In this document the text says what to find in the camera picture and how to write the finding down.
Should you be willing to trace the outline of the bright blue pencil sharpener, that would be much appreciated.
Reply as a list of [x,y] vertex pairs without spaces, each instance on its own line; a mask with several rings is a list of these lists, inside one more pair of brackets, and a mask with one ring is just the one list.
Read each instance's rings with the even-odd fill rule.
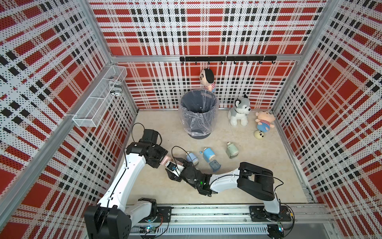
[[203,151],[200,151],[200,154],[207,163],[212,162],[216,158],[216,155],[211,148],[205,148]]

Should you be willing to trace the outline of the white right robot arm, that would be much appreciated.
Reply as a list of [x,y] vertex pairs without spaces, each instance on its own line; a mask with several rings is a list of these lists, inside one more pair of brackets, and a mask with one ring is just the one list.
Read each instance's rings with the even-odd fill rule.
[[165,167],[171,180],[185,181],[201,195],[211,197],[212,194],[238,188],[263,201],[266,213],[276,215],[281,212],[273,172],[263,167],[242,162],[237,169],[223,174],[202,173],[188,162],[179,165],[169,161]]

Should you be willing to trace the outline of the blue sharpener shavings tray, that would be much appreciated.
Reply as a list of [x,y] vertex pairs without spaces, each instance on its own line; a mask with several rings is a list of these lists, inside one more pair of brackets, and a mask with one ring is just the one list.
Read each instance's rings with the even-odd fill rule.
[[213,160],[209,163],[210,168],[213,172],[217,172],[220,170],[221,165],[217,162],[217,160]]

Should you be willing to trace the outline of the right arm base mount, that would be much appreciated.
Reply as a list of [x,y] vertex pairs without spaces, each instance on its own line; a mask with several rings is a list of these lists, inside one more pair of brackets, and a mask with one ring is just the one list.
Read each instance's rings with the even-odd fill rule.
[[252,222],[291,222],[291,213],[287,206],[281,206],[278,214],[272,214],[265,210],[264,206],[250,206]]

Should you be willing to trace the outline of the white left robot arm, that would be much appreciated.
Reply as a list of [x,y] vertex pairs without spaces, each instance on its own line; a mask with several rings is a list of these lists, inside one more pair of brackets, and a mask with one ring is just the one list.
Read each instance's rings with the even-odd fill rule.
[[155,199],[141,198],[127,207],[132,187],[145,165],[158,168],[168,151],[157,143],[161,135],[145,129],[138,142],[132,142],[124,151],[122,167],[109,189],[95,206],[88,206],[84,213],[90,239],[126,239],[131,228],[141,220],[158,216]]

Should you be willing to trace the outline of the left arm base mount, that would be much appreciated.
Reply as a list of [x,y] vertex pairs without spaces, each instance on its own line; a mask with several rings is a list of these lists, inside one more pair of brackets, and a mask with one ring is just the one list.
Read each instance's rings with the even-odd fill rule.
[[154,216],[142,219],[139,223],[161,223],[162,221],[167,223],[171,220],[172,209],[171,206],[159,206]]

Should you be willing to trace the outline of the pink pencil sharpener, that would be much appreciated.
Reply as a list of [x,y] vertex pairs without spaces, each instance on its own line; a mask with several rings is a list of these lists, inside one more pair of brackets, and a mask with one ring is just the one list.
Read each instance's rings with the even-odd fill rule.
[[163,160],[160,162],[160,164],[166,167],[171,161],[172,161],[171,157],[165,155]]

